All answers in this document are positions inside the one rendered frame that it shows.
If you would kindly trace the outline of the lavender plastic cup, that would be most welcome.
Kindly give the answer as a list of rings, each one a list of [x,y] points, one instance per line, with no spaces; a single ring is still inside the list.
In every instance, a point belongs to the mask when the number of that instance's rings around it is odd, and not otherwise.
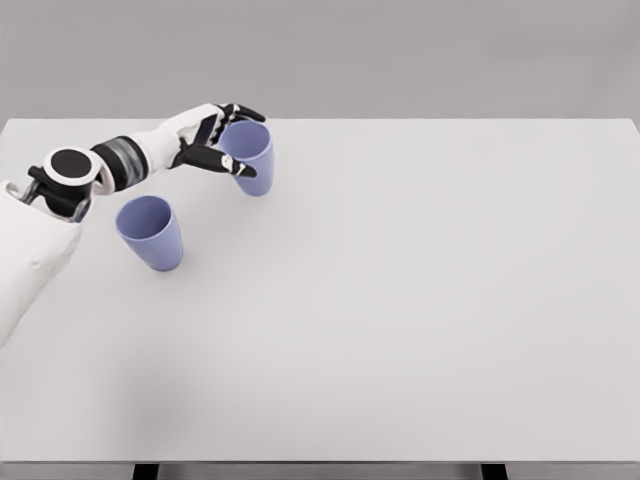
[[[236,178],[245,194],[258,197],[270,191],[274,180],[275,151],[272,134],[264,123],[245,120],[230,124],[222,133],[218,148],[256,171],[253,178]]]
[[[183,241],[171,204],[160,196],[136,197],[124,204],[115,228],[128,247],[156,271],[176,269],[183,259]]]

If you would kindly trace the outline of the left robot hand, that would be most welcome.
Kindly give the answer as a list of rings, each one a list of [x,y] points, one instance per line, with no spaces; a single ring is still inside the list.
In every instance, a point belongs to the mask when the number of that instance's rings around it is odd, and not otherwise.
[[[163,122],[160,129],[170,134],[172,145],[160,165],[174,169],[188,165],[240,178],[256,178],[257,171],[217,148],[221,135],[233,123],[253,120],[264,123],[262,114],[237,103],[206,103]]]

